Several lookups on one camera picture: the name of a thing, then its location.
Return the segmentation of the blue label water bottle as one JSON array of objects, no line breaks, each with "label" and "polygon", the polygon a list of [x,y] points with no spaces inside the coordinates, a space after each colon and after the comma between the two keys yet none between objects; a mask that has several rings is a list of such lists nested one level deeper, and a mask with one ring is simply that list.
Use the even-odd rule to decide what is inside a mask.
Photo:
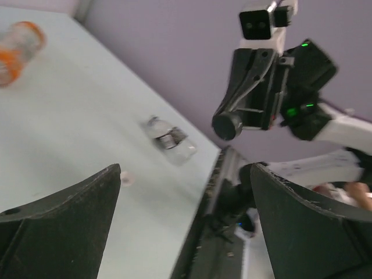
[{"label": "blue label water bottle", "polygon": [[141,127],[155,147],[176,166],[183,165],[197,153],[196,145],[182,129],[158,116],[151,116]]}]

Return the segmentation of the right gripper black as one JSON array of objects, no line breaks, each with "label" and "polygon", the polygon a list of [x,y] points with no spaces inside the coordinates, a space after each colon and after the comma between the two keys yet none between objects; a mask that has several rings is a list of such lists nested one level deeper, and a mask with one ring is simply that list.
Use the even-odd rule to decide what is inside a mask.
[{"label": "right gripper black", "polygon": [[227,92],[212,121],[237,112],[243,128],[269,130],[280,111],[290,68],[291,58],[273,49],[236,49]]}]

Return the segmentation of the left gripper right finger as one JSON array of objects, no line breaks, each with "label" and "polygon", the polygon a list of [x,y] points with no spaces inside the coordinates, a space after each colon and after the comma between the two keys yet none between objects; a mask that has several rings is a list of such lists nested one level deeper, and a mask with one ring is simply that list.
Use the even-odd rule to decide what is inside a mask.
[{"label": "left gripper right finger", "polygon": [[275,278],[371,278],[371,212],[251,167]]}]

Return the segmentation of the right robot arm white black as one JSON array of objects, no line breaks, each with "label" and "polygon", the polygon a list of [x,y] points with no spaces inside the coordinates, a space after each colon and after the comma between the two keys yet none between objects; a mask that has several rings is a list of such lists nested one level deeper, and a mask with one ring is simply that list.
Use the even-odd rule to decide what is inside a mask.
[{"label": "right robot arm white black", "polygon": [[340,123],[320,90],[337,66],[317,44],[305,40],[280,52],[272,46],[240,47],[233,52],[227,92],[213,118],[216,135],[231,141],[244,129],[269,130],[278,115],[294,137],[314,141]]}]

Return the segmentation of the orange label bottle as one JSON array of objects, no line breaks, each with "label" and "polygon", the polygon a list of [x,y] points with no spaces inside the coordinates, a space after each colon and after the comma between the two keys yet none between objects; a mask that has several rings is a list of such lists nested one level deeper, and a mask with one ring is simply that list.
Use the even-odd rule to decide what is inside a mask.
[{"label": "orange label bottle", "polygon": [[1,34],[1,86],[17,80],[25,66],[44,48],[46,35],[30,21],[13,23]]}]

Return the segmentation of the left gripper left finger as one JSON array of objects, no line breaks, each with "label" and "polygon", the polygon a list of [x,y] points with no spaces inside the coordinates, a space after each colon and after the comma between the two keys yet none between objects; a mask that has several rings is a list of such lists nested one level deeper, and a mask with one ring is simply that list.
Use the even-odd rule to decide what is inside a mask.
[{"label": "left gripper left finger", "polygon": [[120,192],[119,164],[1,213],[1,278],[97,278]]}]

